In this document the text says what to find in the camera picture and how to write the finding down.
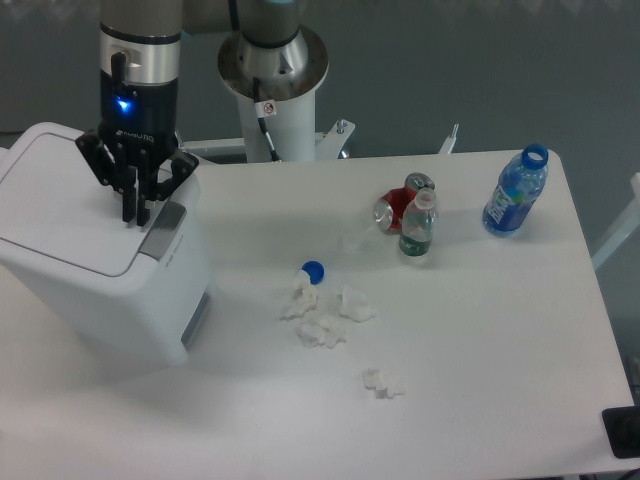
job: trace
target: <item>white table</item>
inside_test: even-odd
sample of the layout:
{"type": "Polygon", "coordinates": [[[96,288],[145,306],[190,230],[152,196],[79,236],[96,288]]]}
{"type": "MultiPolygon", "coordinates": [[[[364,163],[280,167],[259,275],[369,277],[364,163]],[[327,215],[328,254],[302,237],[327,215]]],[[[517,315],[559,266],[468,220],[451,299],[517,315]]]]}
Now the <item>white table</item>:
{"type": "Polygon", "coordinates": [[[631,405],[558,157],[521,232],[480,222],[515,152],[203,166],[219,292],[189,363],[163,368],[79,338],[0,273],[0,478],[502,479],[625,470],[600,412],[631,405]],[[427,265],[369,231],[373,201],[423,171],[440,219],[427,265]],[[379,318],[306,349],[279,321],[321,260],[379,318]],[[361,371],[400,373],[375,399],[361,371]]]}

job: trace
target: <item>small plastic bottle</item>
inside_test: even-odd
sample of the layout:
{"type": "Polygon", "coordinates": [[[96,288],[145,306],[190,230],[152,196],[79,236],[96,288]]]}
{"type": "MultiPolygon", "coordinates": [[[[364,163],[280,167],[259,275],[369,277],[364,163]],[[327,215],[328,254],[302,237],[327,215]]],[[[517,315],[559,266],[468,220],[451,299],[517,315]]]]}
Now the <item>small plastic bottle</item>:
{"type": "Polygon", "coordinates": [[[508,237],[522,226],[547,180],[549,152],[540,144],[529,145],[504,167],[493,196],[482,214],[485,228],[497,237],[508,237]]]}
{"type": "Polygon", "coordinates": [[[405,255],[419,257],[429,251],[435,219],[436,192],[429,187],[422,188],[402,216],[400,250],[405,255]]]}

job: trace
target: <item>metal bracket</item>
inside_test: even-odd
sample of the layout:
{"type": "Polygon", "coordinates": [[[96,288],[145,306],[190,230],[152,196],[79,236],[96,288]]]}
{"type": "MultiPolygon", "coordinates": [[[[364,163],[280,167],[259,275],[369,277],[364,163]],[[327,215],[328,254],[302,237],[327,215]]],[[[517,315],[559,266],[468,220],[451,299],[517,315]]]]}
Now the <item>metal bracket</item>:
{"type": "MultiPolygon", "coordinates": [[[[328,133],[316,133],[316,160],[346,158],[344,146],[355,130],[354,123],[338,120],[328,133]]],[[[222,140],[199,140],[182,142],[180,134],[179,148],[198,157],[211,158],[230,155],[243,155],[245,150],[243,138],[226,138],[222,140]]]]}
{"type": "Polygon", "coordinates": [[[596,252],[591,257],[593,269],[596,271],[640,226],[640,173],[636,173],[631,178],[631,186],[635,198],[629,202],[596,244],[596,252]]]}

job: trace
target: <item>black object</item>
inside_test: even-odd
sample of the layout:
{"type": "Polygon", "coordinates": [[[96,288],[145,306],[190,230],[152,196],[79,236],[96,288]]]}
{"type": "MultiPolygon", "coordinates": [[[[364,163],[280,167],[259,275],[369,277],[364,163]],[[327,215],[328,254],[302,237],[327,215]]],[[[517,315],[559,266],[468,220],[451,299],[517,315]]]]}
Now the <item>black object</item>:
{"type": "Polygon", "coordinates": [[[608,408],[602,420],[617,458],[640,457],[640,407],[608,408]]]}
{"type": "Polygon", "coordinates": [[[162,85],[129,85],[126,56],[111,57],[111,75],[102,71],[102,122],[76,145],[102,185],[122,195],[122,220],[150,218],[147,201],[166,200],[196,169],[198,159],[178,149],[175,138],[178,80],[162,85]],[[171,162],[172,176],[158,183],[160,165],[171,162]]]}
{"type": "Polygon", "coordinates": [[[628,480],[638,472],[640,472],[640,468],[636,468],[635,470],[629,470],[627,473],[621,476],[618,480],[628,480]]]}

